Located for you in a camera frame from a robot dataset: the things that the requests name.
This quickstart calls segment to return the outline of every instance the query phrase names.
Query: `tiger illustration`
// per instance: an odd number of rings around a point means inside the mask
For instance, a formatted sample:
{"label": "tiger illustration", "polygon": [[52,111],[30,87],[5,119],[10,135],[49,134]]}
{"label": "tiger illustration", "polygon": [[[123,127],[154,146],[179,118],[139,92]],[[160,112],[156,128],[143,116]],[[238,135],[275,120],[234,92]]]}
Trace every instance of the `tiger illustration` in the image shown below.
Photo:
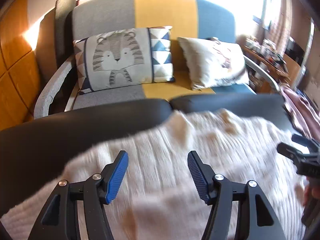
{"label": "tiger illustration", "polygon": [[111,71],[110,85],[115,84],[117,74],[123,75],[127,82],[132,82],[127,68],[144,63],[143,53],[135,36],[133,31],[113,32],[111,35],[97,39],[93,54],[93,71]]}

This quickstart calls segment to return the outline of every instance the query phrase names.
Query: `ribbed rubber pad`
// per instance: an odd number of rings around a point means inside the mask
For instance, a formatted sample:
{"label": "ribbed rubber pad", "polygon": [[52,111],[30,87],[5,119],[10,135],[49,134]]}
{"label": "ribbed rubber pad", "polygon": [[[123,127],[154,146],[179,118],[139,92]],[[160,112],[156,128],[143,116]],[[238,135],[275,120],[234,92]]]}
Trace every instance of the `ribbed rubber pad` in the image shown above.
{"label": "ribbed rubber pad", "polygon": [[208,183],[204,178],[196,160],[191,152],[188,154],[188,168],[193,178],[193,182],[196,185],[196,189],[198,191],[200,199],[202,199],[206,204],[210,199],[209,191],[208,191]]}
{"label": "ribbed rubber pad", "polygon": [[124,174],[128,168],[128,163],[129,163],[128,153],[125,152],[122,155],[122,157],[121,157],[118,165],[116,166],[116,168],[111,176],[111,179],[109,181],[108,193],[106,194],[107,204],[110,204],[111,201],[113,201],[116,198],[118,191],[119,191],[119,188],[120,188],[120,185],[122,183]]}

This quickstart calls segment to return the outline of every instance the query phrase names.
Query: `white blanket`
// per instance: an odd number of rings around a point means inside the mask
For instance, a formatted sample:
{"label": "white blanket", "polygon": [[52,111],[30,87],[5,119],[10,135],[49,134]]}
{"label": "white blanket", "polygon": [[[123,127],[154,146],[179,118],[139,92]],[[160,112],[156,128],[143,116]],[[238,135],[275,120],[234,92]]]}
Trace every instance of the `white blanket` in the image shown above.
{"label": "white blanket", "polygon": [[[229,180],[256,180],[287,239],[301,239],[302,177],[295,174],[288,159],[276,152],[280,141],[290,143],[290,135],[262,118],[239,118],[226,110],[218,114],[175,112],[156,128],[101,143],[71,160],[60,177],[12,208],[1,221],[14,240],[27,239],[60,179],[71,183],[86,180],[113,162],[120,150],[126,150],[128,170],[117,198],[105,206],[114,238],[200,240],[210,207],[200,200],[187,166],[187,154],[196,150],[204,163]],[[81,236],[87,239],[83,205],[78,207]],[[229,238],[235,227],[236,205]]]}

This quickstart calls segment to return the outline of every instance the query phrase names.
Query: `sofa armrest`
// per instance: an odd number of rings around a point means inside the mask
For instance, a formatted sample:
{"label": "sofa armrest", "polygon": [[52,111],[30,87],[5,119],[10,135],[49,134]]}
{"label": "sofa armrest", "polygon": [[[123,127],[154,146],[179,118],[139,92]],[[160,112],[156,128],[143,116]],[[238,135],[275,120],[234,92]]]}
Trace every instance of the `sofa armrest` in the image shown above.
{"label": "sofa armrest", "polygon": [[258,72],[269,84],[270,86],[277,92],[280,92],[279,85],[277,82],[262,68],[260,68],[257,64],[255,64],[251,59],[244,56],[245,63],[252,68],[254,71]]}
{"label": "sofa armrest", "polygon": [[60,90],[66,76],[75,65],[75,57],[72,54],[60,66],[60,68],[57,69],[38,97],[34,110],[34,119],[38,119],[49,114],[50,104],[53,102],[54,97]]}

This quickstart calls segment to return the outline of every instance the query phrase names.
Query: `pink cloth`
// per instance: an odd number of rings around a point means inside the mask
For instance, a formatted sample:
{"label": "pink cloth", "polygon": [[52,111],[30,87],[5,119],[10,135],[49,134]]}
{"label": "pink cloth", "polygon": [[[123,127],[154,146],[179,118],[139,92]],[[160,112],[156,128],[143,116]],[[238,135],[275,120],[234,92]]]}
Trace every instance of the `pink cloth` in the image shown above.
{"label": "pink cloth", "polygon": [[295,128],[305,137],[320,141],[320,117],[310,103],[289,87],[281,86],[280,90]]}

